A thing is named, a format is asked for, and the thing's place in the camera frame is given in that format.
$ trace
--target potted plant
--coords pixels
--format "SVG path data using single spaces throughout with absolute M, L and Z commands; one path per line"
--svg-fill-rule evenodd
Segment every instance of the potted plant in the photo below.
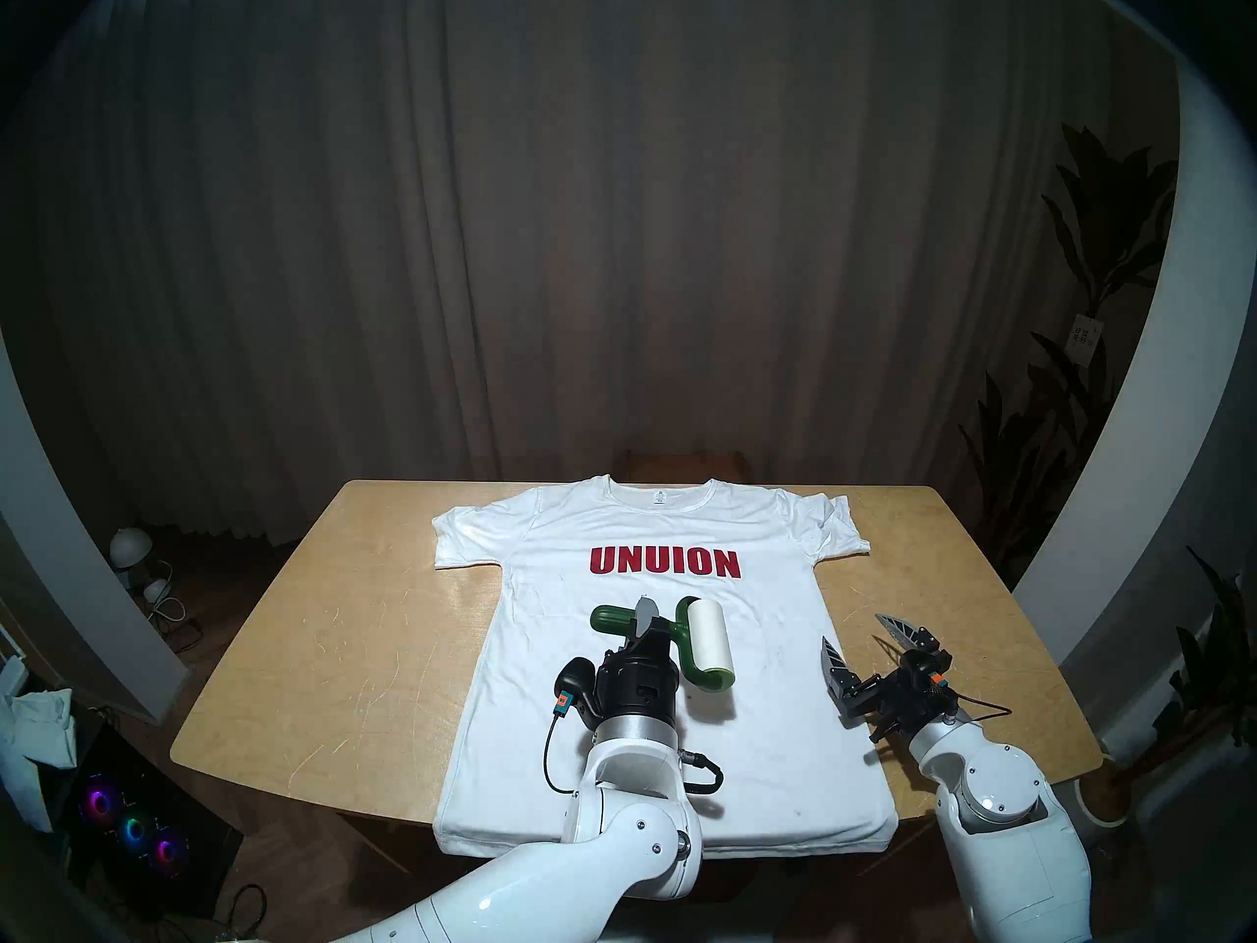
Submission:
M 1236 746 L 1257 746 L 1257 665 L 1248 642 L 1244 601 L 1233 581 L 1218 572 L 1190 547 L 1188 553 L 1204 571 L 1217 601 L 1204 635 L 1204 645 L 1184 627 L 1177 629 L 1183 669 L 1170 676 L 1174 698 L 1153 720 L 1156 739 L 1133 763 L 1114 761 L 1089 775 L 1057 785 L 1058 796 L 1087 840 L 1105 829 L 1120 826 L 1131 806 L 1131 790 L 1175 757 L 1229 723 Z
M 959 426 L 982 487 L 982 517 L 973 539 L 1008 587 L 1052 528 L 1117 394 L 1096 314 L 1128 287 L 1156 285 L 1144 274 L 1161 262 L 1174 207 L 1177 161 L 1149 168 L 1148 148 L 1116 158 L 1089 128 L 1062 124 L 1061 131 L 1077 167 L 1056 166 L 1073 206 L 1076 238 L 1061 207 L 1046 195 L 1042 199 L 1086 311 L 1071 332 L 1080 322 L 1090 324 L 1094 353 L 1079 365 L 1077 355 L 1071 357 L 1051 338 L 1032 332 L 1047 363 L 1026 368 L 1031 382 L 1026 407 L 1006 415 L 1003 394 L 988 373 L 985 399 L 978 402 L 978 431 L 970 435 Z M 1140 243 L 1149 220 L 1151 238 Z

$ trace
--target gray curtain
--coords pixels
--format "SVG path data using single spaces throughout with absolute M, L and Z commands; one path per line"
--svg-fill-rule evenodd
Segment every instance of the gray curtain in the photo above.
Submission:
M 1107 40 L 1094 0 L 97 0 L 6 130 L 4 255 L 153 523 L 626 446 L 963 493 L 983 371 L 1071 317 L 1038 195 Z

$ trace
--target white cloth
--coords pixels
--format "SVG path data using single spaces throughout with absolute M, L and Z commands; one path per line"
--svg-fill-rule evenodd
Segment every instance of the white cloth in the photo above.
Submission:
M 833 625 L 812 567 L 869 549 L 846 497 L 715 480 L 641 490 L 598 477 L 455 507 L 432 524 L 436 567 L 503 568 L 436 813 L 442 851 L 493 856 L 559 837 L 566 803 L 541 763 L 554 676 L 573 656 L 597 664 L 620 644 L 590 627 L 596 606 L 632 607 L 641 595 L 669 617 L 686 595 L 724 607 L 733 689 L 713 695 L 683 680 L 678 695 L 683 746 L 724 769 L 716 795 L 694 798 L 704 855 L 886 847 L 897 824 L 886 777 L 867 728 L 843 727 L 820 666 Z M 588 747 L 577 717 L 556 725 L 557 785 L 578 780 Z
M 69 689 L 0 699 L 0 781 L 23 821 L 52 831 L 34 761 L 52 767 L 78 763 Z

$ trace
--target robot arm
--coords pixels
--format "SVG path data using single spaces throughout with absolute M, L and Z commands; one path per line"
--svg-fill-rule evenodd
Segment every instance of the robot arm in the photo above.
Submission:
M 928 630 L 877 620 L 904 649 L 895 671 L 861 680 L 825 640 L 822 671 L 843 717 L 876 715 L 875 743 L 904 733 L 921 773 L 938 783 L 935 815 L 978 939 L 1091 939 L 1091 869 L 1047 778 L 959 708 L 943 678 L 952 656 Z
M 574 707 L 593 731 L 562 841 L 519 845 L 337 943 L 592 943 L 622 895 L 678 899 L 690 891 L 703 830 L 688 795 L 714 793 L 723 775 L 680 748 L 676 689 L 681 671 L 700 689 L 728 689 L 733 658 L 718 604 L 683 598 L 675 621 L 657 611 L 646 597 L 635 610 L 595 609 L 590 624 L 623 635 L 625 644 L 597 670 L 573 659 L 554 683 L 556 722 Z M 681 763 L 711 771 L 715 782 L 685 783 Z
M 337 943 L 593 943 L 634 884 L 672 866 L 679 844 L 665 811 L 636 802 L 588 841 L 519 845 Z

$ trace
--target floor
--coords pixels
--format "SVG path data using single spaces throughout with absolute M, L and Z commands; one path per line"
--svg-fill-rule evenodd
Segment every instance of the floor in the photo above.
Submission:
M 175 593 L 204 630 L 194 648 L 180 654 L 189 679 L 170 715 L 152 727 L 121 718 L 127 741 L 167 776 L 221 819 L 244 834 L 226 883 L 217 917 L 224 919 L 231 896 L 246 883 L 258 883 L 268 895 L 260 934 L 273 943 L 334 939 L 361 929 L 436 885 L 398 871 L 377 855 L 329 808 L 277 797 L 190 771 L 170 759 L 170 747 L 196 697 L 219 659 L 249 617 L 293 547 L 270 547 L 265 541 L 236 541 L 182 536 L 151 528 L 160 557 L 175 566 Z M 195 639 L 190 627 L 176 627 L 167 641 L 172 648 Z M 236 923 L 248 924 L 241 900 Z M 219 928 L 196 920 L 178 920 L 189 935 L 217 938 Z M 131 927 L 137 938 L 155 938 L 143 927 Z M 176 939 L 166 933 L 162 939 Z
M 204 630 L 180 658 L 190 670 L 173 709 L 160 725 L 121 718 L 121 732 L 145 757 L 244 834 L 235 866 L 222 888 L 219 919 L 236 889 L 258 883 L 269 904 L 259 935 L 272 943 L 336 939 L 429 895 L 465 870 L 447 859 L 431 831 L 411 829 L 417 874 L 401 871 L 377 854 L 339 815 L 299 801 L 220 781 L 171 762 L 168 752 L 184 718 L 231 639 L 293 547 L 265 541 L 185 536 L 153 528 L 158 556 L 175 566 L 175 593 Z M 178 649 L 195 639 L 190 627 L 172 630 Z M 973 940 L 936 827 L 901 827 L 887 855 L 831 856 L 704 866 L 703 891 L 679 904 L 630 900 L 617 910 L 605 939 L 825 939 L 832 943 L 968 943 Z M 1106 858 L 1092 858 L 1096 875 L 1096 929 L 1121 925 L 1138 909 L 1130 896 L 1130 866 L 1114 876 Z M 236 924 L 253 913 L 241 910 Z M 177 920 L 194 943 L 220 939 L 220 927 Z M 128 927 L 138 939 L 182 939 L 162 927 Z

